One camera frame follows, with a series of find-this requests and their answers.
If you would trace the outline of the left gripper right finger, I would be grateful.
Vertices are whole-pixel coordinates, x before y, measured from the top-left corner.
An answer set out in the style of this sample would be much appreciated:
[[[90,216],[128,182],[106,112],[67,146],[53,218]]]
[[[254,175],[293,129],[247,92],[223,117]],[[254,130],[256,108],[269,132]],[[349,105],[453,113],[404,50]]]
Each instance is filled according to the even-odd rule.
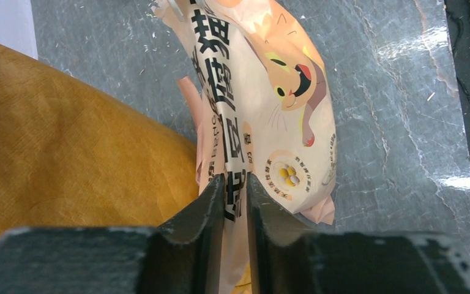
[[[253,293],[470,293],[463,246],[436,232],[321,233],[247,179]]]

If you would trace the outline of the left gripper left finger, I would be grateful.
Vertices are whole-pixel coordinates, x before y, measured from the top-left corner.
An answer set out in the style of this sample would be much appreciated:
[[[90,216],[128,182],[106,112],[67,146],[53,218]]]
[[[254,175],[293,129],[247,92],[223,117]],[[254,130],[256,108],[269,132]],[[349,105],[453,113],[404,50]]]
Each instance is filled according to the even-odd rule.
[[[20,227],[0,237],[0,293],[217,293],[225,177],[158,227]]]

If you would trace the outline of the pink cat litter bag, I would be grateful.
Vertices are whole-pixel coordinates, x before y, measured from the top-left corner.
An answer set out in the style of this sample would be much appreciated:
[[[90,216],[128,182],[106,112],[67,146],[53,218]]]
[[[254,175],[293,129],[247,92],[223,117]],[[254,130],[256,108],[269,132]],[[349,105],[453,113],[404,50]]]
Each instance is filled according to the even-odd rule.
[[[291,214],[332,224],[337,136],[323,60],[277,1],[159,1],[200,82],[178,81],[197,131],[196,182],[226,178],[220,293],[250,272],[248,176]]]

